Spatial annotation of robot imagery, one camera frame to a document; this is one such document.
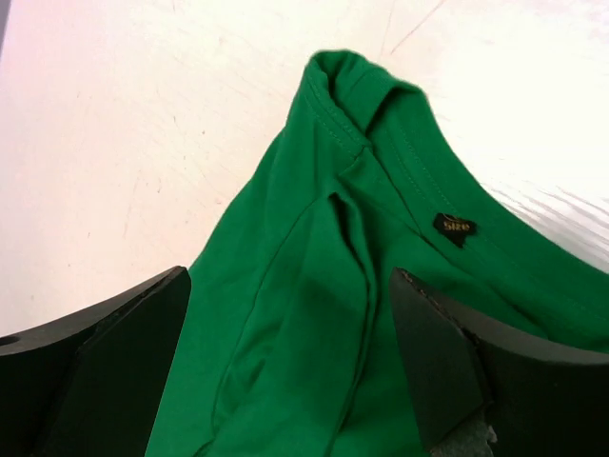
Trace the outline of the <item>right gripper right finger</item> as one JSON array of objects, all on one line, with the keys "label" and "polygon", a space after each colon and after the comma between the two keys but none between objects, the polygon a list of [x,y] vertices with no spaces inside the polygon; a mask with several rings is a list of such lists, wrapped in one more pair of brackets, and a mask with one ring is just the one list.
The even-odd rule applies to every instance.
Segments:
[{"label": "right gripper right finger", "polygon": [[604,456],[608,357],[508,326],[397,268],[390,305],[425,452]]}]

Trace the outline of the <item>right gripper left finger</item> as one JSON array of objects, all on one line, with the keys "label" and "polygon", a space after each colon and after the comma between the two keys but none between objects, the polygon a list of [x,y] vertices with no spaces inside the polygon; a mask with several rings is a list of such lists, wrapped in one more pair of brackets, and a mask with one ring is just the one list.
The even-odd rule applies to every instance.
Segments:
[{"label": "right gripper left finger", "polygon": [[174,267],[2,337],[2,455],[144,455],[190,290],[187,269]]}]

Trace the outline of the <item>green t shirt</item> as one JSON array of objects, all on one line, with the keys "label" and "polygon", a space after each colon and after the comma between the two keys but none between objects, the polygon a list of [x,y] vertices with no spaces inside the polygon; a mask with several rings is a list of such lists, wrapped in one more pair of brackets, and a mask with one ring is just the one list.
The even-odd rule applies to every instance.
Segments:
[{"label": "green t shirt", "polygon": [[394,268],[507,325],[608,349],[607,275],[494,200],[419,88],[322,51],[190,269],[147,454],[423,455]]}]

